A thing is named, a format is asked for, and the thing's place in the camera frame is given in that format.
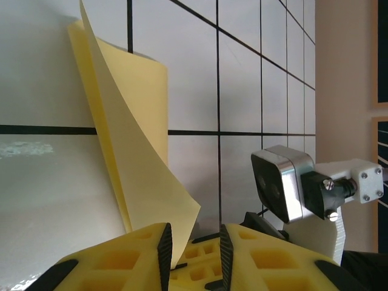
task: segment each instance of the yellow paper sheet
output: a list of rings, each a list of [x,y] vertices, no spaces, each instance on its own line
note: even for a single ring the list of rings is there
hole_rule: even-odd
[[[69,33],[118,203],[133,230],[171,223],[175,267],[200,207],[166,166],[167,117],[155,122],[167,116],[166,70],[97,40],[80,5],[85,30],[76,22]]]

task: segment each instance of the silver screw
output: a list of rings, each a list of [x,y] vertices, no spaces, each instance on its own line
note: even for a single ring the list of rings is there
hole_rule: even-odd
[[[326,190],[331,191],[334,188],[334,182],[331,179],[323,180],[323,185]]]
[[[326,218],[332,222],[337,221],[338,219],[338,213],[334,210],[328,210],[326,214]]]

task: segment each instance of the screw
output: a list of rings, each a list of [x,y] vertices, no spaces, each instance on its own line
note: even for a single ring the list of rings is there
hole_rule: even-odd
[[[328,210],[326,212],[326,218],[332,222],[337,221],[338,219],[338,213],[334,210]]]
[[[323,186],[326,190],[331,191],[334,188],[334,182],[331,179],[323,180]]]

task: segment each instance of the beige wall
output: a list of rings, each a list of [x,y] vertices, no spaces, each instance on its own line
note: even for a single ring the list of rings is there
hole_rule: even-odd
[[[374,0],[316,0],[316,160],[373,160]],[[346,249],[373,251],[374,205],[343,207]]]

